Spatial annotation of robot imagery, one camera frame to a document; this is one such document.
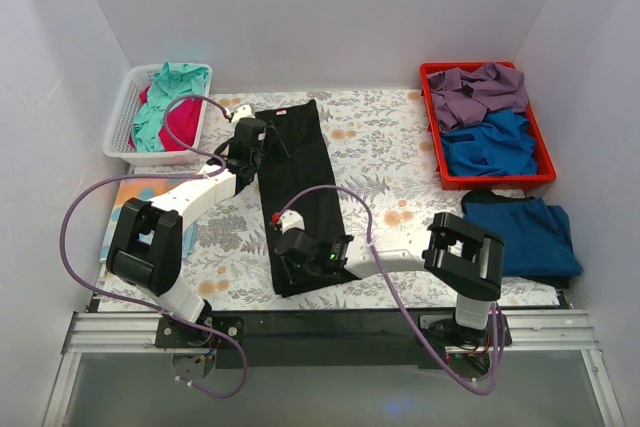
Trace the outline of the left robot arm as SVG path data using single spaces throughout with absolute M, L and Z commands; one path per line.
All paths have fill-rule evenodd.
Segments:
M 143 201 L 132 197 L 120 211 L 106 269 L 136 287 L 156 305 L 182 319 L 178 334 L 193 347 L 205 345 L 213 333 L 211 306 L 181 276 L 184 232 L 217 204 L 237 196 L 250 185 L 270 153 L 286 156 L 271 122 L 244 117 L 234 135 L 209 160 L 198 178 Z

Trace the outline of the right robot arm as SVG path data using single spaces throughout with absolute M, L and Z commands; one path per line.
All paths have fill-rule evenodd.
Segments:
M 318 240 L 293 210 L 275 213 L 272 223 L 279 231 L 274 254 L 293 286 L 314 290 L 380 272 L 367 240 L 351 235 Z M 488 333 L 491 307 L 501 296 L 505 241 L 450 213 L 436 214 L 428 230 L 429 245 L 421 254 L 405 240 L 394 241 L 378 257 L 389 272 L 424 270 L 452 288 L 456 292 L 453 334 L 464 344 L 475 344 Z

